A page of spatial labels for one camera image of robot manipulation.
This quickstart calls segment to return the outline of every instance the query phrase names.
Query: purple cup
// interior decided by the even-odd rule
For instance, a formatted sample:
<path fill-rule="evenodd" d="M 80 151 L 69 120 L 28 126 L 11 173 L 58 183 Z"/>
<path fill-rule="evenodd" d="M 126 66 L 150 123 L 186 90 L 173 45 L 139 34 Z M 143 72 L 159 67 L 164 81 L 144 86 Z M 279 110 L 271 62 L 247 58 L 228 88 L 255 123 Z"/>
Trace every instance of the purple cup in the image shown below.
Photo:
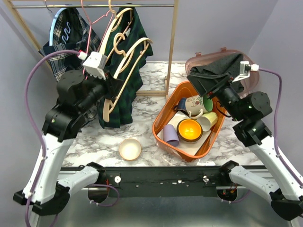
<path fill-rule="evenodd" d="M 179 145 L 179 137 L 172 124 L 167 124 L 163 127 L 163 141 L 174 147 Z"/>

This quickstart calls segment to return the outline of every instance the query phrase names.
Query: green plaid garment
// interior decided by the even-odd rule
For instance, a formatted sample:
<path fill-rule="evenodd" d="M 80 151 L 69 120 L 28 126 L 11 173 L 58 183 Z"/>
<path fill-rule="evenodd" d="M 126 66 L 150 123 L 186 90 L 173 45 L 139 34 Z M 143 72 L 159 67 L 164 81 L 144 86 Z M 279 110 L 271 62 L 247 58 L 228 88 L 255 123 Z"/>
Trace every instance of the green plaid garment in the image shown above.
<path fill-rule="evenodd" d="M 132 8 L 132 15 L 133 20 L 130 25 L 130 34 L 127 36 L 125 40 L 122 40 L 119 45 L 117 46 L 118 50 L 124 50 L 127 52 L 133 44 L 138 41 L 140 38 L 147 37 L 142 24 L 139 19 L 139 15 L 135 8 Z M 127 11 L 123 14 L 122 21 L 119 25 L 119 27 L 116 29 L 116 31 L 112 32 L 110 34 L 110 37 L 107 42 L 107 47 L 105 51 L 105 55 L 109 55 L 109 52 L 113 48 L 113 40 L 117 33 L 123 32 L 126 27 L 127 23 L 130 21 L 130 11 Z M 123 81 L 126 80 L 131 68 L 133 67 L 135 61 L 140 55 L 140 51 L 144 49 L 143 42 L 140 43 L 134 51 L 134 55 L 127 66 L 127 68 L 119 74 L 118 79 L 121 79 Z M 111 128 L 120 128 L 123 124 L 131 124 L 133 122 L 132 119 L 132 102 L 136 98 L 136 92 L 139 90 L 139 88 L 143 85 L 141 76 L 139 74 L 139 69 L 142 68 L 146 64 L 146 57 L 152 56 L 152 47 L 149 45 L 148 49 L 144 53 L 144 55 L 141 57 L 139 62 L 137 63 L 132 75 L 130 76 L 122 95 L 119 98 L 119 101 L 117 105 L 115 106 L 112 113 L 109 115 L 109 122 L 104 122 L 103 120 L 103 106 L 104 106 L 104 99 L 100 101 L 100 105 L 98 106 L 98 115 L 99 115 L 99 123 L 102 128 L 105 127 L 111 127 Z M 119 63 L 123 59 L 123 55 L 113 53 L 112 56 L 107 61 L 107 64 L 105 66 L 105 69 L 109 70 L 109 72 L 112 74 L 112 76 L 115 74 L 116 69 L 119 66 Z"/>
<path fill-rule="evenodd" d="M 68 42 L 65 44 L 62 41 L 63 26 L 66 22 L 70 22 L 73 26 L 73 30 L 70 34 Z M 39 53 L 46 56 L 55 51 L 61 50 L 75 50 L 75 51 L 86 51 L 87 41 L 89 39 L 89 25 L 80 16 L 76 8 L 66 8 L 58 16 L 55 28 L 53 31 L 53 45 L 50 46 L 49 42 L 43 46 Z M 89 53 L 92 51 L 97 51 L 101 40 L 94 32 L 91 30 L 90 43 L 89 43 Z M 48 60 L 53 75 L 57 82 L 60 81 L 61 76 L 70 70 L 83 70 L 82 60 L 80 60 L 75 54 L 64 53 L 54 56 Z M 86 123 L 94 120 L 97 115 L 97 107 L 92 107 L 85 115 Z"/>

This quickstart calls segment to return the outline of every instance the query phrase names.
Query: white bowl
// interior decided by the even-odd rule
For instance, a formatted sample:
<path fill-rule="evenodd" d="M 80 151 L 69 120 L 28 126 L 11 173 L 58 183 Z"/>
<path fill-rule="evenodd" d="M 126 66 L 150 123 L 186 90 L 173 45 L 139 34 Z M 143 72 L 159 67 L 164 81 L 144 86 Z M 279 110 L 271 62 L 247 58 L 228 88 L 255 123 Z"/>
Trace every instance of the white bowl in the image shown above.
<path fill-rule="evenodd" d="M 127 161 L 133 161 L 141 154 L 141 144 L 135 139 L 126 139 L 119 146 L 119 153 Z"/>

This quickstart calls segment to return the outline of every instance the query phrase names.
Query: marble pattern surface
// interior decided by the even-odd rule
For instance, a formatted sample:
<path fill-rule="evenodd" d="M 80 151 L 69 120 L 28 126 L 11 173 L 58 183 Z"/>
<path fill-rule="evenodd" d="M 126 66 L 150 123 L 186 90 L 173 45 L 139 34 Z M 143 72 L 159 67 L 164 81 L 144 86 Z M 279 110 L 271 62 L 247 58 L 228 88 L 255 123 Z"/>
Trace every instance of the marble pattern surface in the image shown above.
<path fill-rule="evenodd" d="M 141 90 L 164 90 L 167 63 L 147 63 L 141 69 L 144 82 Z M 175 87 L 186 81 L 185 67 L 174 63 L 171 68 L 169 96 Z M 82 129 L 69 149 L 63 166 L 86 165 L 96 162 L 103 166 L 214 166 L 234 160 L 240 165 L 262 165 L 261 161 L 245 148 L 233 133 L 235 124 L 226 118 L 219 135 L 205 157 L 185 162 L 179 157 L 159 149 L 152 134 L 152 123 L 165 104 L 165 97 L 137 97 L 133 102 L 133 120 L 120 129 L 102 129 L 98 120 Z M 142 145 L 142 154 L 135 161 L 125 161 L 119 155 L 119 144 L 127 138 L 134 138 Z"/>

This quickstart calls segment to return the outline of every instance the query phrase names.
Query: clothes rack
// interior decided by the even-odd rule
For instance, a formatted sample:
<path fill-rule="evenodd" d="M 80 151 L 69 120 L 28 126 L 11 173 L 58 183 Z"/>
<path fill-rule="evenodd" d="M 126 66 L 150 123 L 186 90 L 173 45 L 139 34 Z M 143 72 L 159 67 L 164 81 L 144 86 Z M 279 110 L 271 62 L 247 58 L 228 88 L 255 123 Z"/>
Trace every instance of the clothes rack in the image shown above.
<path fill-rule="evenodd" d="M 28 36 L 32 44 L 37 50 L 41 49 L 41 45 L 38 43 L 37 39 L 29 29 L 26 21 L 19 14 L 18 9 L 46 9 L 46 8 L 69 8 L 76 7 L 80 8 L 81 5 L 14 5 L 15 1 L 38 1 L 41 0 L 3 0 L 5 5 L 8 7 L 12 15 L 15 17 L 16 21 L 19 23 L 25 34 Z M 89 0 L 92 1 L 107 1 L 107 0 Z M 171 28 L 171 36 L 170 36 L 170 47 L 169 47 L 169 62 L 168 62 L 168 71 L 167 76 L 164 79 L 165 90 L 140 90 L 137 91 L 138 96 L 165 96 L 168 97 L 169 92 L 169 80 L 170 80 L 170 72 L 171 72 L 171 63 L 172 63 L 172 55 L 174 49 L 174 41 L 175 41 L 175 33 L 176 33 L 176 25 L 177 25 L 177 16 L 178 16 L 178 4 L 179 0 L 174 0 L 174 4 L 124 4 L 124 5 L 111 5 L 111 7 L 171 7 L 174 9 L 173 18 L 172 18 L 172 28 Z M 84 5 L 85 8 L 107 8 L 108 5 Z"/>

